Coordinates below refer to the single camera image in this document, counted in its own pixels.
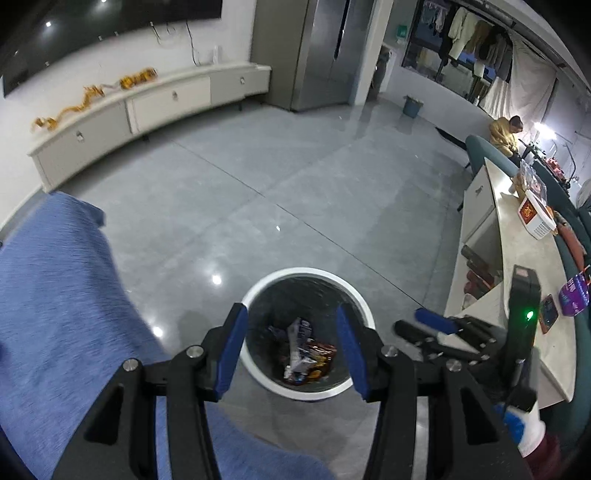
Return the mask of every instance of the snack package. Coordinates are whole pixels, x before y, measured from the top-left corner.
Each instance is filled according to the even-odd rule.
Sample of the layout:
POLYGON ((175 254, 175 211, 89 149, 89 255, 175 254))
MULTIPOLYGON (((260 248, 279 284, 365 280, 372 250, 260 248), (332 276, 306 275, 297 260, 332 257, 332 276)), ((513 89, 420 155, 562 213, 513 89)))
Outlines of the snack package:
POLYGON ((318 380, 330 371, 330 364, 336 355, 336 348, 327 343, 309 342, 309 355, 315 365, 308 370, 306 381, 318 380))
MULTIPOLYGON (((312 338, 310 322, 298 317, 287 328, 289 358, 285 365, 283 380, 291 385, 303 385, 325 377, 336 355, 336 348, 312 338)), ((274 332, 279 340, 282 336, 274 332)))

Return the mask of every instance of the blue gripper pad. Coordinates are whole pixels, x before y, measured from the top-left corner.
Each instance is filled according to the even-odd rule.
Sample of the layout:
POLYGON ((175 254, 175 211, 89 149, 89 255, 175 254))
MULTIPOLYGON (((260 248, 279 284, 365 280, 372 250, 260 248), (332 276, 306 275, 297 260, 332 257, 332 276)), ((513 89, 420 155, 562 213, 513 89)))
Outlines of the blue gripper pad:
POLYGON ((431 310, 423 308, 416 309, 414 311, 414 317, 423 325, 427 325, 428 327, 443 332, 446 335, 457 333, 457 325, 454 322, 442 315, 432 312, 431 310))
POLYGON ((342 305, 336 311, 336 329, 339 334, 340 344, 345 353, 345 358, 347 359, 351 379, 353 379, 353 386, 360 393, 361 397, 367 400, 369 397, 369 382, 365 359, 359 340, 353 331, 353 327, 342 305))
POLYGON ((227 340, 217 363, 217 379, 214 390, 218 399, 222 398, 222 395, 230 388, 247 327, 248 310, 244 305, 234 304, 223 325, 227 340))

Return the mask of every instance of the yellow jacket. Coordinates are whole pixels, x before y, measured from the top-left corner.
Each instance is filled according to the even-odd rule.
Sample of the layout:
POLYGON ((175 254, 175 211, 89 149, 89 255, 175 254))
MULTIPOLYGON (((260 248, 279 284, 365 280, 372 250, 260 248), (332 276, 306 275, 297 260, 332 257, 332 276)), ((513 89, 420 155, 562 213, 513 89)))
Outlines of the yellow jacket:
POLYGON ((491 144, 504 156, 510 157, 517 152, 517 137, 509 131, 509 120, 504 116, 488 126, 491 131, 491 144))

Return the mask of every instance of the trash can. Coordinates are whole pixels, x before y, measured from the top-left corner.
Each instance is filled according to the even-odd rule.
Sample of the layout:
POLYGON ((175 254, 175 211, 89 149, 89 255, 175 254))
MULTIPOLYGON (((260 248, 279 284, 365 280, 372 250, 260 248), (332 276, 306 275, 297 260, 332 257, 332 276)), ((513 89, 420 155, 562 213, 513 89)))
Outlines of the trash can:
POLYGON ((416 118, 418 115, 418 111, 423 106, 423 103, 420 100, 417 100, 413 97, 406 96, 405 98, 406 102, 404 104, 402 112, 404 113, 404 115, 407 115, 410 118, 416 118))
POLYGON ((353 382, 336 329, 336 310, 348 302, 358 320, 375 328, 367 302, 350 284, 315 268, 286 268, 259 280, 242 299, 248 309, 248 330, 240 358, 266 389, 292 400, 318 401, 347 390, 353 382), (337 349, 329 373, 317 381, 290 385, 277 359, 277 341, 268 326, 285 330, 296 318, 311 323, 314 340, 337 349))

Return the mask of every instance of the teal sofa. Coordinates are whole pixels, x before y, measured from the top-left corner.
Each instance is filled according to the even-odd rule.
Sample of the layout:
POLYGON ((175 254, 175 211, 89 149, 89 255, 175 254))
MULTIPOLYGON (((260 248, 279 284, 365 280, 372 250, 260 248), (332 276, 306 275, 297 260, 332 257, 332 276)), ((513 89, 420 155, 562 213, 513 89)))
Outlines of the teal sofa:
MULTIPOLYGON (((558 211, 573 228, 573 231, 587 251, 585 263, 589 264, 591 254, 591 216, 589 212, 578 212, 569 196, 560 187, 552 174, 540 163, 534 162, 534 169, 546 185, 548 205, 558 211)), ((569 248, 560 236, 554 241, 562 259, 566 278, 578 273, 569 248)), ((546 422, 548 432, 560 439, 560 447, 565 455, 572 453, 581 438, 591 414, 591 329, 589 309, 574 318, 577 346, 577 374, 574 384, 574 397, 571 402, 561 402, 540 411, 546 422)))
POLYGON ((485 157, 511 178, 515 177, 519 171, 511 160, 499 152, 487 140, 477 135, 468 135, 466 137, 466 151, 468 152, 468 157, 470 157, 470 166, 474 176, 476 176, 478 170, 484 165, 485 157))

